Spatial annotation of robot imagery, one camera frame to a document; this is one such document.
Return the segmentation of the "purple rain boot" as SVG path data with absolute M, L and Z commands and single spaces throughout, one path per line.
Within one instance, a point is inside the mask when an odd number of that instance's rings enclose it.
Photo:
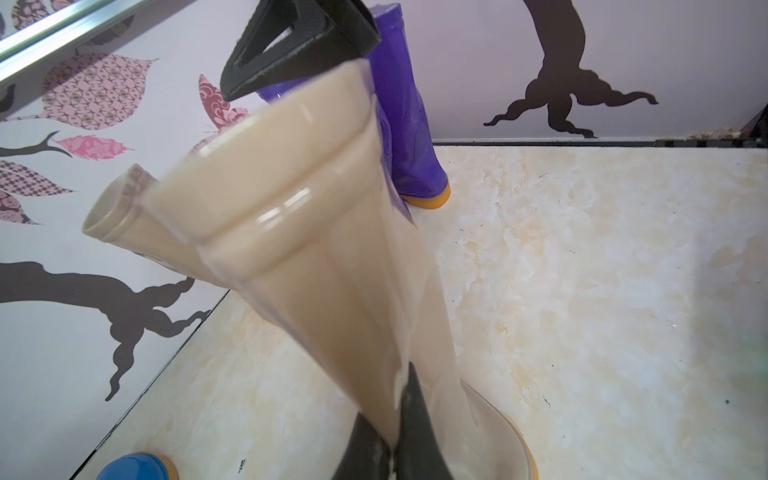
M 254 187 L 237 189 L 239 212 L 410 227 L 410 206 L 436 208 L 449 198 L 401 7 L 365 6 L 381 36 L 370 54 L 308 77 L 215 149 L 229 164 L 254 159 L 264 169 Z

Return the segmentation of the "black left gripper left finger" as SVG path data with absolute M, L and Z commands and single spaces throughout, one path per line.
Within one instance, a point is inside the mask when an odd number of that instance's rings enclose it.
M 391 452 L 368 420 L 358 413 L 332 480 L 387 480 Z

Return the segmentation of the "beige rain boot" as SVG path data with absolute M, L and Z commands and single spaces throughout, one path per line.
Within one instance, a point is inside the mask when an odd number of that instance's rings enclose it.
M 141 197 L 155 183 L 148 171 L 131 165 L 101 193 L 86 215 L 82 232 L 181 275 L 224 288 L 226 284 L 202 263 L 194 248 L 180 242 L 144 210 Z
M 438 267 L 417 226 L 239 212 L 254 159 L 215 155 L 225 135 L 142 197 L 146 211 L 263 318 L 281 326 L 395 452 L 413 363 L 452 479 L 534 479 L 518 428 L 458 372 Z

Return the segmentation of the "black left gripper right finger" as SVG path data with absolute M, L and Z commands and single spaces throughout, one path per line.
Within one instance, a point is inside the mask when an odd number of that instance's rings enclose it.
M 400 480 L 451 480 L 429 417 L 413 363 L 400 401 L 400 434 L 394 453 L 394 472 Z

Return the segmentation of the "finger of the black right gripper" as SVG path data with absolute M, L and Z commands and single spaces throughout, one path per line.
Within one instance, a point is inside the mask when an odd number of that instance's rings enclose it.
M 380 41 L 361 1 L 261 1 L 222 71 L 223 99 L 321 74 L 367 56 Z

